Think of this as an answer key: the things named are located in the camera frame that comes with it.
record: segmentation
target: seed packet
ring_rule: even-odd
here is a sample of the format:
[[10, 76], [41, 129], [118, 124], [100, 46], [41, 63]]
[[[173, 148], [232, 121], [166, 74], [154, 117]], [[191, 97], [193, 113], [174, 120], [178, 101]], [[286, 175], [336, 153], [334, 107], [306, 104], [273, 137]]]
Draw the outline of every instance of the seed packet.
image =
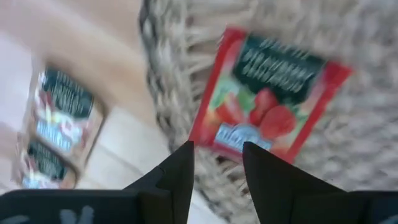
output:
[[17, 181], [25, 189], [73, 189], [77, 172], [35, 138], [19, 140]]
[[85, 163], [103, 121], [102, 105], [65, 72], [39, 73], [29, 132], [72, 162]]
[[251, 141], [291, 163], [350, 74], [292, 45], [227, 28], [190, 140], [232, 159]]

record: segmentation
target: brown seed packet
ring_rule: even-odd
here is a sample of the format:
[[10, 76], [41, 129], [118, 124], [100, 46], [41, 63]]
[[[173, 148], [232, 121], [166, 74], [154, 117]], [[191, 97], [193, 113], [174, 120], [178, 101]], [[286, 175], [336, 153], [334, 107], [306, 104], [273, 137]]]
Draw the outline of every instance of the brown seed packet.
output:
[[52, 66], [39, 73], [32, 94], [28, 132], [67, 160], [83, 166], [103, 121], [102, 105], [92, 93]]
[[16, 181], [26, 189], [73, 189], [77, 171], [36, 138], [19, 138]]

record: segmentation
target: strawberry illustration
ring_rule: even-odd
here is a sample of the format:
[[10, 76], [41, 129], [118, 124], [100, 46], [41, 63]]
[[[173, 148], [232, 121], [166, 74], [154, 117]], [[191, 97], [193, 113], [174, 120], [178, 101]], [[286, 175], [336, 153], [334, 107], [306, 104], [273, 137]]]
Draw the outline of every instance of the strawberry illustration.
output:
[[233, 93], [228, 93], [224, 102], [215, 111], [224, 123], [237, 125], [245, 121], [243, 110], [240, 108], [238, 99]]
[[52, 97], [50, 92], [46, 91], [40, 91], [39, 92], [39, 98], [40, 98], [40, 106], [46, 107], [52, 107]]
[[216, 111], [208, 109], [206, 111], [206, 115], [205, 118], [203, 119], [203, 122], [221, 124], [222, 120], [220, 120]]
[[260, 108], [263, 111], [267, 112], [271, 108], [277, 106], [279, 103], [270, 89], [263, 88], [257, 93], [254, 99], [254, 104], [256, 105], [256, 108]]
[[200, 142], [206, 145], [212, 144], [219, 128], [220, 124], [217, 123], [203, 123], [200, 130]]
[[258, 127], [261, 124], [261, 120], [266, 114], [266, 111], [264, 111], [261, 108], [254, 108], [252, 111], [249, 113], [249, 123]]
[[266, 139], [273, 140], [294, 130], [296, 119], [285, 106], [276, 106], [269, 110], [260, 124], [260, 132]]
[[44, 91], [39, 91], [39, 93], [37, 94], [37, 96], [39, 97], [39, 99], [37, 99], [37, 104], [39, 107], [44, 108], [45, 104], [46, 104], [46, 95]]

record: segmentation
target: black label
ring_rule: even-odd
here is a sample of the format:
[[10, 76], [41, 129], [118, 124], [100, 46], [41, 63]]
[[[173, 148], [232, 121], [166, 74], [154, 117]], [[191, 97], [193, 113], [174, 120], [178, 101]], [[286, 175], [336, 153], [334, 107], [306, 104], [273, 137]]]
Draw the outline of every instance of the black label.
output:
[[93, 107], [94, 97], [67, 74], [54, 68], [45, 72], [43, 90], [51, 92], [53, 105], [74, 118], [88, 118]]
[[42, 174], [52, 180], [63, 180], [67, 174], [67, 168], [62, 161], [54, 155], [43, 144], [38, 141], [30, 141], [27, 153], [35, 161], [35, 164]]
[[269, 88], [280, 103], [296, 105], [307, 99], [325, 64], [325, 60], [293, 46], [249, 35], [233, 76], [253, 93]]

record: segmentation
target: wicker basket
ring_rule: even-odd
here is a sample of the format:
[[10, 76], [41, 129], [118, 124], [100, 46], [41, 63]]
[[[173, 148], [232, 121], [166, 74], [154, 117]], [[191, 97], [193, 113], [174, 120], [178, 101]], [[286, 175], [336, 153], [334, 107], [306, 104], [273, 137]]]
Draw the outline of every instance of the wicker basket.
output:
[[[398, 3], [394, 0], [145, 0], [140, 16], [157, 122], [188, 138], [227, 24], [294, 43], [356, 73], [295, 166], [345, 190], [398, 189]], [[230, 223], [258, 223], [241, 165], [196, 154], [196, 188]]]

